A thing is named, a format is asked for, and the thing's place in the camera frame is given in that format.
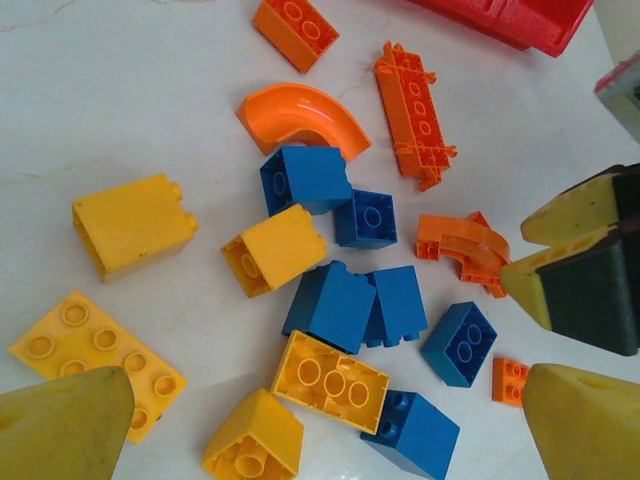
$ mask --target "orange connector piece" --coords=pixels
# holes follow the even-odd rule
[[[440,131],[429,85],[436,74],[425,72],[420,56],[405,52],[399,43],[384,44],[374,72],[387,115],[398,168],[403,177],[419,180],[421,192],[442,182],[449,158],[458,152],[446,146]]]
[[[508,358],[493,358],[491,399],[522,407],[522,392],[529,376],[529,367]]]
[[[262,0],[253,25],[302,73],[340,36],[307,0]]]
[[[278,83],[244,99],[238,120],[265,155],[285,143],[337,147],[350,162],[371,146],[355,118],[337,100],[298,83]]]
[[[416,256],[438,261],[441,255],[460,262],[461,281],[484,285],[495,298],[507,296],[500,269],[511,262],[511,249],[482,213],[472,213],[467,219],[420,215]]]

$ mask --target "orange curved ramp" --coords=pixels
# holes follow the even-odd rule
[[[244,99],[236,112],[258,148],[268,155],[284,143],[338,147],[347,162],[371,146],[355,118],[326,93],[279,83]]]
[[[510,263],[511,249],[480,212],[466,219],[420,216],[416,256],[438,261],[441,255],[460,262],[463,282],[484,285],[496,298],[507,295],[500,281],[500,269]]]

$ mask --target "red container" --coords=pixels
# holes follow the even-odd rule
[[[411,0],[520,50],[557,57],[594,0]]]

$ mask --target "blue brick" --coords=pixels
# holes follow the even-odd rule
[[[367,328],[376,289],[364,275],[333,261],[302,275],[282,333],[300,330],[318,340],[356,354]]]
[[[428,323],[416,269],[409,265],[378,270],[368,273],[367,279],[376,288],[364,334],[367,347],[395,347],[403,338],[417,340]]]
[[[421,353],[447,385],[469,388],[497,337],[475,303],[456,303],[436,325]]]
[[[295,203],[322,215],[350,201],[345,168],[338,148],[282,147],[260,169],[269,216]]]
[[[444,480],[460,427],[421,395],[389,390],[376,435],[360,438],[393,463],[416,475]]]
[[[391,195],[353,190],[353,198],[333,212],[333,220],[341,247],[382,248],[398,241]]]

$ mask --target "white marble surface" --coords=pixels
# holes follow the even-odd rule
[[[264,157],[237,121],[242,98],[293,81],[339,98],[373,146],[348,167],[354,186],[392,193],[397,245],[330,258],[354,271],[415,264],[433,327],[452,302],[474,300],[499,338],[493,353],[640,381],[623,358],[547,333],[511,300],[461,284],[452,264],[412,253],[420,213],[480,209],[514,258],[537,250],[520,221],[636,145],[592,94],[612,64],[594,14],[559,59],[521,53],[403,0],[315,0],[342,34],[298,74],[251,26],[257,0],[0,0],[0,391],[41,381],[6,352],[72,289],[80,289],[180,370],[189,386],[114,478],[206,479],[200,455],[245,394],[267,386],[285,339],[296,282],[248,300],[219,248],[265,218]],[[418,194],[399,177],[371,72],[385,40],[422,55],[445,139],[458,146],[444,182]],[[200,220],[178,256],[103,285],[71,225],[73,198],[165,172]],[[314,219],[327,237],[329,216]],[[462,428],[449,479],[538,480],[542,463],[520,410],[490,400],[491,368],[469,390],[445,386],[422,341],[366,348],[360,358],[415,390]],[[411,479],[355,431],[288,405],[306,425],[302,480]]]

